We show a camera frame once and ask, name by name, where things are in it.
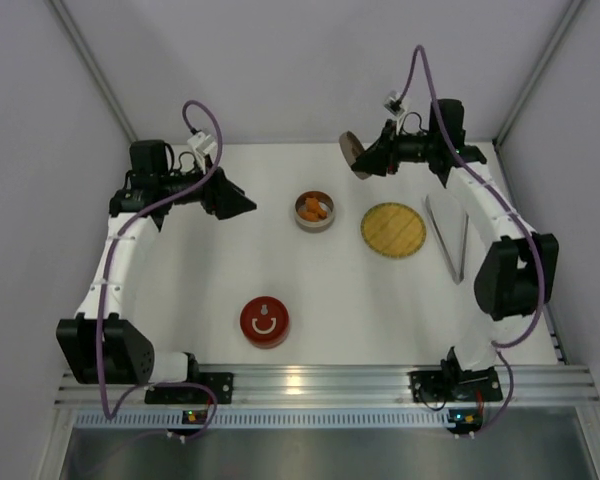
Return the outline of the red round lid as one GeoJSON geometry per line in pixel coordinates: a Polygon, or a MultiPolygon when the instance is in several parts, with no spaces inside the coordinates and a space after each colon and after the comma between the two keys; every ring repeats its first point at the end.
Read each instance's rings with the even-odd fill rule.
{"type": "Polygon", "coordinates": [[[244,329],[251,327],[257,333],[266,335],[290,326],[290,316],[280,300],[271,296],[261,296],[244,306],[239,323],[242,333],[244,329]]]}

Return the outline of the orange fried food piece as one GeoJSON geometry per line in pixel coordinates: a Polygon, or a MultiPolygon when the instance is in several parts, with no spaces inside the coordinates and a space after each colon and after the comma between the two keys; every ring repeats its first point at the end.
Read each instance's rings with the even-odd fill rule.
{"type": "Polygon", "coordinates": [[[309,222],[319,222],[321,220],[321,218],[316,213],[307,210],[298,211],[298,215],[309,222]]]}

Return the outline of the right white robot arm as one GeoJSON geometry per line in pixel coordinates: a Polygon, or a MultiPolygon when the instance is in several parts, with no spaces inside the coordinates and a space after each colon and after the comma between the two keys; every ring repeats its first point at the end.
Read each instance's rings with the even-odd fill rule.
{"type": "Polygon", "coordinates": [[[498,379],[499,354],[525,342],[540,322],[552,295],[558,240],[520,216],[495,183],[485,155],[466,143],[461,101],[432,101],[429,126],[418,133],[403,132],[407,113],[399,100],[391,100],[388,108],[394,116],[370,146],[347,131],[339,138],[341,151],[362,180],[393,175],[403,163],[426,165],[477,230],[486,255],[473,294],[488,320],[450,347],[441,376],[450,391],[488,387],[498,379]]]}

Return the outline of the metal tongs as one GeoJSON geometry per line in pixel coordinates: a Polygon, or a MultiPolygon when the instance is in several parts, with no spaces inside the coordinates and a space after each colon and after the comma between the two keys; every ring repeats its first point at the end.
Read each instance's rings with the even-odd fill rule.
{"type": "Polygon", "coordinates": [[[424,208],[450,277],[459,285],[465,278],[468,215],[454,198],[444,192],[428,194],[424,208]]]}

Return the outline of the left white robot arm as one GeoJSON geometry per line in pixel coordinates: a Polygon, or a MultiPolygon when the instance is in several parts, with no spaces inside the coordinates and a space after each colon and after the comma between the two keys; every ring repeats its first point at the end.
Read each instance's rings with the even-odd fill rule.
{"type": "Polygon", "coordinates": [[[56,338],[80,384],[135,385],[191,381],[197,362],[191,353],[160,352],[132,320],[137,290],[152,245],[175,205],[198,203],[226,220],[256,209],[255,202],[214,167],[216,139],[198,132],[187,142],[193,166],[163,140],[130,145],[131,167],[109,201],[107,237],[86,297],[56,338]]]}

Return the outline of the brown round lid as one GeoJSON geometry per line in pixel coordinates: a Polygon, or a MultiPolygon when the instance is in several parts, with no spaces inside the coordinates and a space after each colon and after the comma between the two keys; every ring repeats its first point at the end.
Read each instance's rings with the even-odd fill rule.
{"type": "Polygon", "coordinates": [[[365,147],[362,145],[357,136],[351,131],[346,131],[340,135],[339,145],[349,169],[360,180],[368,179],[370,174],[353,170],[353,165],[356,163],[357,158],[365,152],[365,147]]]}

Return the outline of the brown-banded metal tin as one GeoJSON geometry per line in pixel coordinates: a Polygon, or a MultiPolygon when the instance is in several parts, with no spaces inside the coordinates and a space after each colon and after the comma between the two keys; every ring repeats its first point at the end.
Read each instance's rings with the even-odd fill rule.
{"type": "Polygon", "coordinates": [[[306,191],[298,196],[293,207],[296,224],[304,231],[320,233],[336,218],[333,199],[322,191],[306,191]]]}

